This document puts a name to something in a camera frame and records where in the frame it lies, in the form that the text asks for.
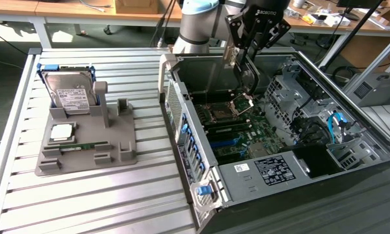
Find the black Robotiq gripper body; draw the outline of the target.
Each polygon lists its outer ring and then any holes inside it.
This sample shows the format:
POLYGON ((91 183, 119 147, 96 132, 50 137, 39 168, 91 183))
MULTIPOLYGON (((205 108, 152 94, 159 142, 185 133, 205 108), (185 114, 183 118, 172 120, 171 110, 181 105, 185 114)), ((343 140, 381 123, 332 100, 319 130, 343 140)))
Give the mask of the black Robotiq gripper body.
POLYGON ((256 18, 260 18, 261 28, 268 20, 273 24, 280 23, 289 3, 289 0, 248 0, 241 11, 245 28, 253 28, 256 18))

